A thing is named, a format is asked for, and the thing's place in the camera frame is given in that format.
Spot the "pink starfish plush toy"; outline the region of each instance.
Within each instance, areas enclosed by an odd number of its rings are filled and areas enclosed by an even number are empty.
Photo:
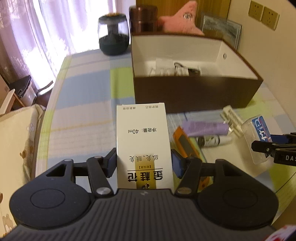
[[[164,32],[204,35],[195,26],[196,1],[187,2],[174,16],[161,16],[158,18],[158,26]]]

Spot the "small bottle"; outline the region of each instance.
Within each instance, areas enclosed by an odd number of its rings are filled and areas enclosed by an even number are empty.
[[[232,142],[232,137],[230,136],[203,136],[198,137],[197,144],[199,147],[212,147],[218,145],[229,144]]]

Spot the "wooden floor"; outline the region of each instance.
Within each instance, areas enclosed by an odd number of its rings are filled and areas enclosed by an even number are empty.
[[[37,96],[35,103],[43,105],[44,107],[47,107],[48,100],[49,100],[49,97],[50,97],[51,93],[52,93],[52,90],[46,92],[43,95]]]

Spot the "brown storage box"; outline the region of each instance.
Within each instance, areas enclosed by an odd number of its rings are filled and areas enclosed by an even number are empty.
[[[196,35],[134,34],[132,60],[136,104],[164,102],[167,113],[246,107],[263,79],[221,39]],[[200,68],[200,76],[153,76],[156,58]]]
[[[5,100],[8,92],[9,92],[9,87],[7,86],[3,78],[0,76],[0,107],[2,106],[3,101]]]

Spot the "curtain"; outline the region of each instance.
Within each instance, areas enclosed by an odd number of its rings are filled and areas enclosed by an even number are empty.
[[[0,74],[55,82],[66,55],[99,48],[98,19],[115,0],[0,0]]]

